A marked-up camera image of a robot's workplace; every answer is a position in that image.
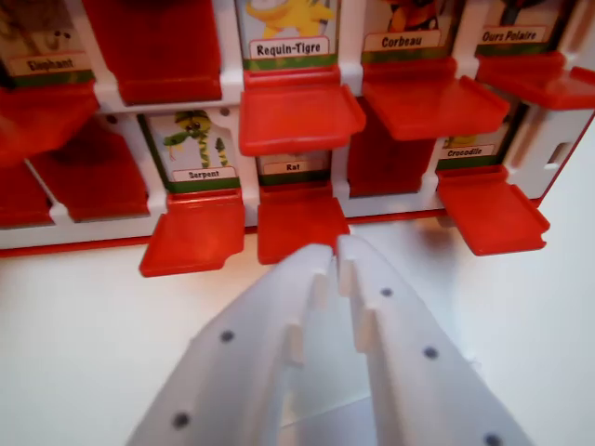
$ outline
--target red flap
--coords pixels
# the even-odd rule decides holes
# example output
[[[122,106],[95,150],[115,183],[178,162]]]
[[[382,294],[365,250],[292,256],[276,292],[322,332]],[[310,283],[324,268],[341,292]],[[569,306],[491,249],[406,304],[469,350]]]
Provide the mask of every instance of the red flap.
[[[126,104],[221,98],[211,0],[83,0]]]
[[[336,247],[349,234],[330,184],[302,183],[262,188],[258,207],[258,260],[277,263],[310,243]]]
[[[168,199],[140,272],[145,277],[221,269],[244,249],[245,210],[240,190],[215,190]]]
[[[364,112],[346,85],[255,88],[242,94],[240,151],[327,151],[348,145],[364,126]]]
[[[50,202],[25,163],[0,169],[0,229],[51,225]]]
[[[98,108],[92,83],[0,90],[0,165],[59,149]]]
[[[126,140],[89,120],[31,164],[74,221],[148,214],[147,189]]]
[[[552,110],[595,109],[595,72],[564,69],[558,52],[503,58],[480,57],[477,79]]]
[[[438,173],[438,194],[476,256],[543,248],[548,221],[515,185],[505,167]]]
[[[455,69],[453,59],[368,64],[364,97],[397,140],[496,131],[509,104]]]

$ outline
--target green stripe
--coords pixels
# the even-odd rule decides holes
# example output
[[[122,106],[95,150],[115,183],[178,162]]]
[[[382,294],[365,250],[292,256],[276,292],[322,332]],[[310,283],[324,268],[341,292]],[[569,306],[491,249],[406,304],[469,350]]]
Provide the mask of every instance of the green stripe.
[[[203,181],[168,181],[165,188],[171,193],[200,192],[202,190],[238,189],[240,178],[204,179]]]
[[[477,45],[475,54],[481,56],[518,56],[539,54],[548,49],[548,42],[541,44]]]
[[[325,67],[334,65],[337,61],[337,54],[324,54],[299,58],[244,59],[244,69],[257,72],[260,70]]]
[[[330,179],[329,170],[313,170],[295,174],[259,175],[260,186],[279,186],[281,184],[305,183],[307,181],[322,181]]]
[[[15,86],[44,86],[58,84],[81,84],[95,79],[93,72],[50,72],[31,76],[15,76]]]

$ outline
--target label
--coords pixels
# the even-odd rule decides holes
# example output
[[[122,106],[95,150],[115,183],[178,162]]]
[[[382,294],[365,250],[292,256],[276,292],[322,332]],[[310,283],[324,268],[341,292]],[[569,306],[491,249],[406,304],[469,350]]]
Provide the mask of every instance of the label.
[[[174,193],[240,187],[227,128],[200,109],[139,116],[139,123],[165,187]]]
[[[293,174],[296,172],[309,172],[312,170],[323,170],[326,168],[325,159],[313,159],[307,161],[294,161],[291,163],[270,163],[264,164],[262,173],[264,175]]]
[[[413,31],[410,33],[379,33],[365,37],[368,51],[392,51],[405,48],[428,48],[440,44],[441,33],[433,31]]]
[[[502,26],[483,28],[482,45],[531,44],[545,42],[545,26]]]
[[[0,56],[18,86],[93,78],[83,43],[63,1],[7,1],[1,8]]]
[[[328,37],[299,39],[253,40],[250,42],[252,59],[275,59],[314,56],[329,53]]]
[[[15,75],[40,74],[46,72],[77,72],[88,70],[86,53],[63,53],[53,56],[18,57],[8,61],[8,68]]]
[[[233,167],[220,167],[218,169],[200,170],[174,170],[172,174],[174,181],[204,181],[206,179],[237,177]]]
[[[235,5],[246,70],[337,63],[340,0],[235,0]]]
[[[450,0],[440,7],[438,3],[367,0],[362,62],[448,56],[455,41],[463,2]]]
[[[555,31],[565,26],[573,3],[566,0],[492,2],[477,43],[477,54],[537,54],[554,48],[557,42],[550,40],[561,35]]]
[[[443,148],[441,160],[451,160],[453,158],[471,158],[473,156],[495,155],[497,152],[495,144],[485,146],[453,147]]]
[[[259,156],[258,181],[261,186],[323,181],[331,176],[330,151]]]

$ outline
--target black dot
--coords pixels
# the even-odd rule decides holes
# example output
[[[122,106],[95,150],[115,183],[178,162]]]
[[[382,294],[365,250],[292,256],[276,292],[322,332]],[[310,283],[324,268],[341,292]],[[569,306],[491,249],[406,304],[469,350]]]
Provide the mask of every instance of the black dot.
[[[178,412],[174,415],[174,418],[171,420],[171,424],[176,429],[182,429],[186,427],[190,423],[190,417],[185,412]]]
[[[424,355],[426,355],[426,358],[435,360],[438,358],[438,350],[434,347],[426,347],[424,348]]]
[[[234,337],[235,337],[235,334],[233,333],[233,331],[226,330],[221,334],[221,336],[219,338],[221,339],[221,342],[227,343],[227,342],[231,342]]]
[[[487,434],[483,441],[487,446],[502,446],[504,442],[500,439],[500,437],[496,434]]]

